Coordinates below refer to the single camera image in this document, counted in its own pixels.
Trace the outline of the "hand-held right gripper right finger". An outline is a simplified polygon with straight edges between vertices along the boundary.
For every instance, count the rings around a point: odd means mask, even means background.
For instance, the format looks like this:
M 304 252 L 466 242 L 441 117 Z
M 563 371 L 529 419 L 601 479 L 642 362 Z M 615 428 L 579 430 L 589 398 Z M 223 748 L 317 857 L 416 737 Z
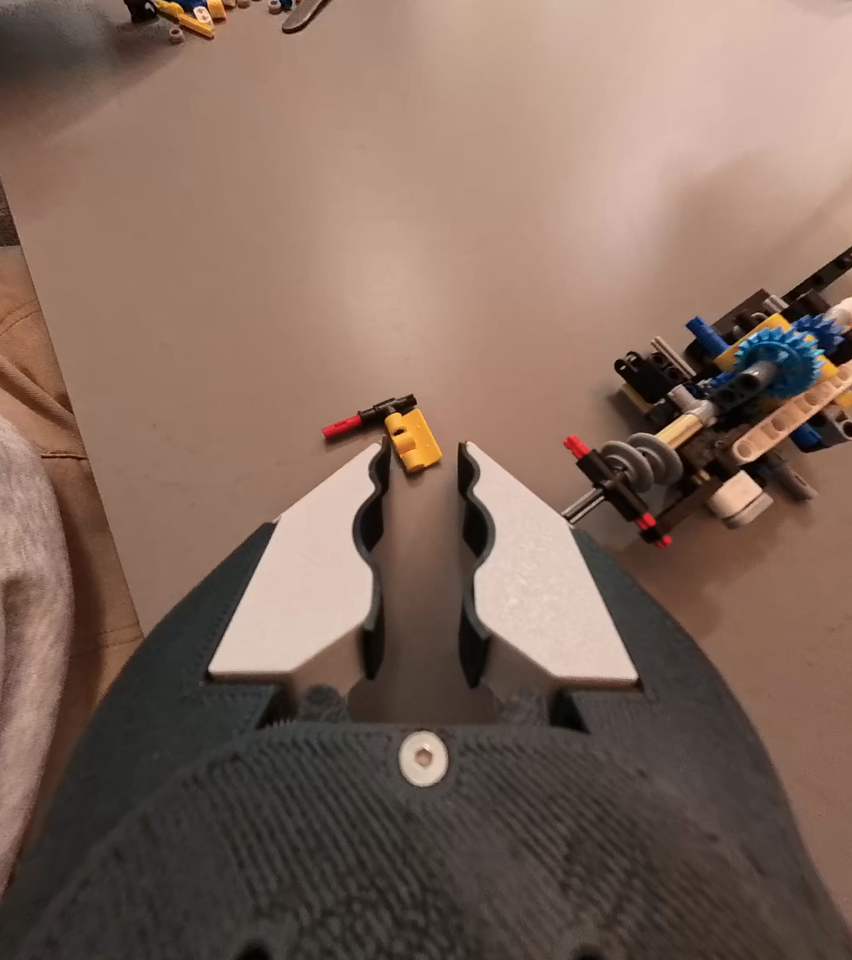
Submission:
M 457 449 L 463 540 L 458 656 L 471 689 L 632 690 L 639 673 L 562 516 L 472 441 Z

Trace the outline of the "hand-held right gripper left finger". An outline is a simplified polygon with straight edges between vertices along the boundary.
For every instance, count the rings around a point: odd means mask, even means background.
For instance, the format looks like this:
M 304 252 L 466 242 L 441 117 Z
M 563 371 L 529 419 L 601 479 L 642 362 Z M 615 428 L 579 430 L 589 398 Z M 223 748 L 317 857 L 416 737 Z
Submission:
M 273 524 L 209 664 L 211 680 L 347 698 L 384 659 L 384 534 L 392 454 L 373 442 Z

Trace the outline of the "yellow lego connector piece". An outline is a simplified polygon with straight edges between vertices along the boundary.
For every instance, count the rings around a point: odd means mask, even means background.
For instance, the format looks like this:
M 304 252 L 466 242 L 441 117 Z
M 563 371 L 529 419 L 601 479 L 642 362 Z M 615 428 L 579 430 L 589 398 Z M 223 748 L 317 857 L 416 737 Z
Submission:
M 419 474 L 441 461 L 442 451 L 418 407 L 407 413 L 390 413 L 384 427 L 406 474 Z

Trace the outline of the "black and red lego pin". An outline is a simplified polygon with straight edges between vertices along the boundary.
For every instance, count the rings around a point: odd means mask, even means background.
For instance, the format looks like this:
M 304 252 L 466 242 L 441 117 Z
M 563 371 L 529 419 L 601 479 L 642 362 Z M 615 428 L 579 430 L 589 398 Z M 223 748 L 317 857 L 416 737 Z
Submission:
M 326 442 L 339 439 L 370 428 L 377 428 L 384 424 L 387 417 L 393 414 L 406 414 L 417 405 L 417 398 L 413 393 L 398 397 L 390 397 L 373 406 L 362 409 L 356 414 L 341 419 L 322 428 L 322 436 Z

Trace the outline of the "partly built lego vehicle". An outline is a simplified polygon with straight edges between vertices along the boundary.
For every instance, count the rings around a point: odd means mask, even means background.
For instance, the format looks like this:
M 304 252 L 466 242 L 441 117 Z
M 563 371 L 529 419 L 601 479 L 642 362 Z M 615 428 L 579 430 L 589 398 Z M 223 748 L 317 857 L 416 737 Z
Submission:
M 852 441 L 852 245 L 783 295 L 760 289 L 713 322 L 686 324 L 683 351 L 661 337 L 613 364 L 647 431 L 593 448 L 564 445 L 591 489 L 562 512 L 570 526 L 602 505 L 665 548 L 691 514 L 729 529 L 816 491 L 784 456 Z

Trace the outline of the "grey flat lego tool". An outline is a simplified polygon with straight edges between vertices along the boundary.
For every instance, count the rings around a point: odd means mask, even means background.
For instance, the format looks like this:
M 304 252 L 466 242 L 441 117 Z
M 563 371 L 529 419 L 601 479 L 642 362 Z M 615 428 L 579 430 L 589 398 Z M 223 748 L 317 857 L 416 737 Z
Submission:
M 304 30 L 327 6 L 329 1 L 290 2 L 288 15 L 282 24 L 285 35 L 293 35 Z

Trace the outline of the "pile of loose lego pieces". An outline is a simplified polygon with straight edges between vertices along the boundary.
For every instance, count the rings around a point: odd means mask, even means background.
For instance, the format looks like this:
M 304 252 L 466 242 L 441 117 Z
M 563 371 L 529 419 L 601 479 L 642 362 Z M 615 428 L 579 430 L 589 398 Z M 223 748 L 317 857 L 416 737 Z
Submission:
M 163 20 L 168 23 L 168 39 L 181 43 L 186 36 L 211 41 L 216 28 L 227 22 L 237 9 L 248 9 L 252 1 L 122 1 L 130 20 L 144 25 Z

